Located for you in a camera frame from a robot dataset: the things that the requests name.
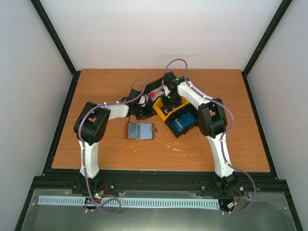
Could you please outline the brown leather card holder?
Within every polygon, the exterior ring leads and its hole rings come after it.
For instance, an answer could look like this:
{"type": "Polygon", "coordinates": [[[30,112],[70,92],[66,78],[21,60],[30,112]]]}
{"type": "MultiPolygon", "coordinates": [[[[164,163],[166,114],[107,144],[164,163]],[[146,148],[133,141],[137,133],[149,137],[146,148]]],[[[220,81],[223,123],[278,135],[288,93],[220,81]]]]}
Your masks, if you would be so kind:
{"type": "Polygon", "coordinates": [[[127,139],[154,140],[154,123],[128,123],[127,139]]]}

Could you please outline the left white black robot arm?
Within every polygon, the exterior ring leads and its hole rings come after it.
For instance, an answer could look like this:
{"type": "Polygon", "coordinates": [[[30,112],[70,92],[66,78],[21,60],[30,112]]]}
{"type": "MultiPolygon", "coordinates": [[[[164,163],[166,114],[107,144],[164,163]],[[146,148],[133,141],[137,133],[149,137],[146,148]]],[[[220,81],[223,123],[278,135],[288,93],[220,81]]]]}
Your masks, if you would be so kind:
{"type": "Polygon", "coordinates": [[[87,102],[82,109],[74,124],[74,132],[81,148],[80,173],[86,177],[83,188],[88,193],[96,193],[100,188],[100,181],[95,178],[99,172],[98,149],[108,121],[131,115],[137,119],[146,119],[152,116],[149,96],[135,89],[130,91],[128,97],[115,103],[87,102]]]}

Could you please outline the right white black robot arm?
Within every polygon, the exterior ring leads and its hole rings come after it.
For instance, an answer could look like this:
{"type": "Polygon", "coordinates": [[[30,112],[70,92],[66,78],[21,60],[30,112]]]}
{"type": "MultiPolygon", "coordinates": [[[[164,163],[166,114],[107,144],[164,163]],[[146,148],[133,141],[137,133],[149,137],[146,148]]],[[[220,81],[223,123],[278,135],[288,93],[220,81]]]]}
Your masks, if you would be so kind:
{"type": "Polygon", "coordinates": [[[219,194],[226,193],[235,185],[236,176],[227,147],[228,122],[222,100],[207,96],[186,77],[177,78],[173,72],[164,73],[162,85],[165,98],[175,100],[184,97],[198,110],[198,127],[207,138],[214,158],[216,190],[219,194]]]}

